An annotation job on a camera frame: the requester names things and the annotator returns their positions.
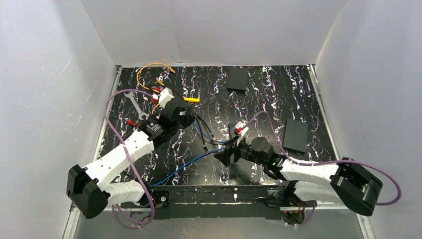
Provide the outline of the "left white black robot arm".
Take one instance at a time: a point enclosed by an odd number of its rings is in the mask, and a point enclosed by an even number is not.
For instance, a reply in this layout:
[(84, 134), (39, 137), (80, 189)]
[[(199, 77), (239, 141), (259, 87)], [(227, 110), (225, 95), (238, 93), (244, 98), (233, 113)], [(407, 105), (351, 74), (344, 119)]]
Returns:
[(68, 172), (66, 194), (86, 219), (98, 216), (107, 206), (141, 202), (150, 192), (144, 180), (113, 183), (113, 179), (136, 161), (167, 143), (180, 129), (196, 119), (188, 103), (180, 98), (161, 100), (162, 110), (141, 122), (134, 132), (99, 160), (84, 167), (76, 164)]

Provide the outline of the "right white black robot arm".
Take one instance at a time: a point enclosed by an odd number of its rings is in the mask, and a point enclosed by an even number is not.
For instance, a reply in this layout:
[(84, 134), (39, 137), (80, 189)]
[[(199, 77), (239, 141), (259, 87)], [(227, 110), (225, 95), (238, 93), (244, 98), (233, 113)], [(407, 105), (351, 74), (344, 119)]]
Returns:
[(364, 216), (373, 215), (383, 187), (380, 179), (354, 161), (322, 164), (287, 158), (276, 153), (264, 137), (257, 137), (251, 143), (235, 137), (215, 158), (225, 166), (239, 159), (262, 166), (270, 178), (288, 182), (285, 199), (343, 204)]

